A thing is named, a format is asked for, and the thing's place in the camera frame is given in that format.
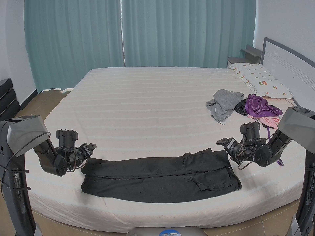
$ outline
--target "gray towel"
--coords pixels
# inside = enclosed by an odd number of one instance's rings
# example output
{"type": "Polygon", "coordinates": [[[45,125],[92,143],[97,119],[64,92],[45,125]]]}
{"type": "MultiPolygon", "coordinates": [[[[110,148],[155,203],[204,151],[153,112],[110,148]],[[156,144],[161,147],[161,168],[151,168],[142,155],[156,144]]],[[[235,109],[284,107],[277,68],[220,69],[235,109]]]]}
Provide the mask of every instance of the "gray towel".
{"type": "Polygon", "coordinates": [[[220,89],[215,92],[213,98],[207,102],[207,108],[217,122],[225,124],[226,118],[232,114],[235,106],[244,99],[244,94],[220,89]]]}

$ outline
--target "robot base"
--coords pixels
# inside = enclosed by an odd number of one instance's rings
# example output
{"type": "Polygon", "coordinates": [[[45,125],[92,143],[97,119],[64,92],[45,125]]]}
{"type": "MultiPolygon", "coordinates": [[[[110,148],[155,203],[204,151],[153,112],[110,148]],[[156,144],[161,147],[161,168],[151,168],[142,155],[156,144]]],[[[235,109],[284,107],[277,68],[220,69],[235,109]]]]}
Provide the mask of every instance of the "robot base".
{"type": "Polygon", "coordinates": [[[207,234],[196,226],[186,227],[136,227],[126,236],[207,236],[207,234]]]}

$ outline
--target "blue round sticker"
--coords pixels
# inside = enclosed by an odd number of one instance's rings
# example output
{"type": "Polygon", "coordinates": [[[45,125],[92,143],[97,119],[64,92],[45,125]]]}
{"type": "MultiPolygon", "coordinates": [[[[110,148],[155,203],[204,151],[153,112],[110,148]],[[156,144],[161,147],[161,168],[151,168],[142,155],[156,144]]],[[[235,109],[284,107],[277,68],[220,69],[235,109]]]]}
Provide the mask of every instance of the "blue round sticker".
{"type": "Polygon", "coordinates": [[[181,236],[180,232],[175,230],[165,230],[159,234],[159,236],[181,236]]]}

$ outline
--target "tile floor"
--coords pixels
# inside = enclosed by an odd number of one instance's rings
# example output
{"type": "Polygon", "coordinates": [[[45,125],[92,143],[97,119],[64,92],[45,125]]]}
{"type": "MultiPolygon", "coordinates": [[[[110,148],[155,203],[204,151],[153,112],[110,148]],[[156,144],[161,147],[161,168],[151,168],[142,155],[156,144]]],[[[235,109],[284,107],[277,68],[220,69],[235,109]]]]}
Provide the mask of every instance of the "tile floor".
{"type": "MultiPolygon", "coordinates": [[[[43,120],[55,108],[55,106],[69,92],[61,93],[57,90],[44,91],[37,95],[17,116],[39,114],[43,120]]],[[[279,236],[286,235],[291,223],[292,216],[296,213],[299,201],[296,200],[283,207],[275,209],[257,218],[231,225],[217,228],[204,229],[208,236],[279,236]]],[[[60,222],[53,221],[41,215],[36,210],[33,211],[35,221],[39,224],[43,236],[123,236],[122,233],[108,233],[87,230],[75,226],[69,226],[60,222]]],[[[13,236],[15,234],[5,201],[0,195],[0,235],[13,236]]]]}

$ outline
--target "purple satin garment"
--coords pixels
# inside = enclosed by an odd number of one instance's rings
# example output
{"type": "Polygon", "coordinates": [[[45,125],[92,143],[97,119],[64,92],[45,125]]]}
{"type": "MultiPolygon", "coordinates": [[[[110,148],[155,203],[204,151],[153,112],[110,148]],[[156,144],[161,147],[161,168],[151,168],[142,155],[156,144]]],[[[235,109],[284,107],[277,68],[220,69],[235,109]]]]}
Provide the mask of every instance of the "purple satin garment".
{"type": "Polygon", "coordinates": [[[245,110],[254,117],[280,116],[282,111],[279,108],[268,105],[267,100],[256,94],[250,94],[246,100],[245,110]]]}

